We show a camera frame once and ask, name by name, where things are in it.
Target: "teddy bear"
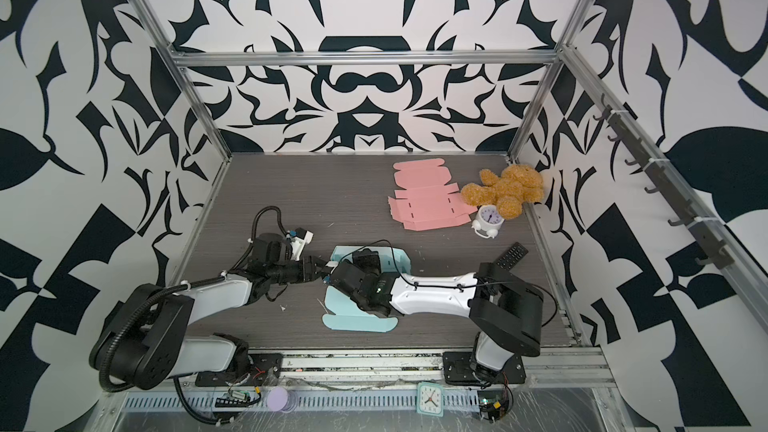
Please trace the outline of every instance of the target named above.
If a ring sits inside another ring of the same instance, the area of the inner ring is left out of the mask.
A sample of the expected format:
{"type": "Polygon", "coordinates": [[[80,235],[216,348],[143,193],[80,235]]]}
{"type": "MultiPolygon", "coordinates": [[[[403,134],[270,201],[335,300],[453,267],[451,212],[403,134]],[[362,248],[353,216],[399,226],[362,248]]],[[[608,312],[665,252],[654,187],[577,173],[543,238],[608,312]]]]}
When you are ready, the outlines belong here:
{"type": "Polygon", "coordinates": [[[462,187],[462,198],[470,206],[496,205],[498,214],[511,219],[523,213],[524,202],[544,200],[544,180],[535,168],[513,164],[499,177],[484,168],[480,171],[483,186],[469,183],[462,187]]]}

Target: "purple disc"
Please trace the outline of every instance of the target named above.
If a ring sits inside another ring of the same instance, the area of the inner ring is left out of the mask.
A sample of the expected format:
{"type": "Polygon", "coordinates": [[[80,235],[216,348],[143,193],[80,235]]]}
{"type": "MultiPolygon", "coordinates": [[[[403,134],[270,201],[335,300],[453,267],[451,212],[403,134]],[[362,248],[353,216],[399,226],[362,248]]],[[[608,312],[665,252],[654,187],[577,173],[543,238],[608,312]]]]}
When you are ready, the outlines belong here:
{"type": "Polygon", "coordinates": [[[275,387],[270,390],[266,396],[266,408],[273,412],[279,412],[288,405],[288,390],[282,387],[275,387]]]}

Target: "clock face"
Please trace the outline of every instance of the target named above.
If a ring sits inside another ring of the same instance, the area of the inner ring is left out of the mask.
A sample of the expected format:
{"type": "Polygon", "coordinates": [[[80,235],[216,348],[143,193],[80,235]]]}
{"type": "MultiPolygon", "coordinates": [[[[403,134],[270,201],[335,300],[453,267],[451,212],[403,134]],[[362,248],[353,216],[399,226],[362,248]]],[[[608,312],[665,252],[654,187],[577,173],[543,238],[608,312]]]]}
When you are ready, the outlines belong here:
{"type": "Polygon", "coordinates": [[[480,208],[480,218],[489,224],[501,224],[504,222],[502,216],[498,214],[496,206],[483,206],[480,208]]]}
{"type": "Polygon", "coordinates": [[[418,386],[418,412],[442,417],[442,387],[429,383],[418,386]]]}

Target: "black and white patterned wall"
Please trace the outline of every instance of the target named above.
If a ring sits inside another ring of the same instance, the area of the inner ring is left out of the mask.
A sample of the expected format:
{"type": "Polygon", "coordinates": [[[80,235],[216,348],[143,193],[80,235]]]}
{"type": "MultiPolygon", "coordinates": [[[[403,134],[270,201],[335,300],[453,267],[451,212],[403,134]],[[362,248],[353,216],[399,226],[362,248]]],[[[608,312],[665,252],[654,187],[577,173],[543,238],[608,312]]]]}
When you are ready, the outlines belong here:
{"type": "MultiPolygon", "coordinates": [[[[766,14],[768,0],[597,0],[576,40],[763,267],[766,14]]],[[[588,339],[639,430],[764,430],[768,337],[595,115],[564,71],[522,154],[548,182],[536,211],[588,339]]]]}
{"type": "Polygon", "coordinates": [[[0,0],[0,96],[0,430],[82,430],[93,343],[222,158],[126,0],[0,0]]]}
{"type": "MultiPolygon", "coordinates": [[[[186,52],[552,49],[576,0],[150,0],[186,52]]],[[[196,69],[234,151],[506,150],[539,66],[196,69]]]]}
{"type": "Polygon", "coordinates": [[[544,66],[200,67],[238,152],[506,151],[544,66]]]}

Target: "mounting plate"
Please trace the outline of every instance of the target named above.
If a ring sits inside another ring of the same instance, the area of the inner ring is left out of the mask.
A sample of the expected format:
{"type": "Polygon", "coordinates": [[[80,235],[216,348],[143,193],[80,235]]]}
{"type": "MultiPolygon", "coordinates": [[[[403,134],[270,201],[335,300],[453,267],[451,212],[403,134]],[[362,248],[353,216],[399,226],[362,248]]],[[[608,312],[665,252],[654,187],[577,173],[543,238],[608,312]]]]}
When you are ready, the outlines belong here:
{"type": "MultiPolygon", "coordinates": [[[[446,384],[462,386],[483,386],[485,383],[475,377],[475,371],[470,366],[472,352],[443,352],[442,372],[446,384]]],[[[514,354],[507,360],[502,370],[507,375],[510,384],[524,384],[525,368],[522,358],[514,354]]],[[[494,384],[504,384],[504,376],[500,372],[494,384]]]]}
{"type": "MultiPolygon", "coordinates": [[[[245,387],[262,385],[267,377],[280,376],[280,368],[283,366],[282,354],[248,354],[252,366],[248,380],[240,384],[245,387]]],[[[197,387],[226,386],[227,382],[237,379],[227,372],[199,372],[194,382],[197,387]]]]}

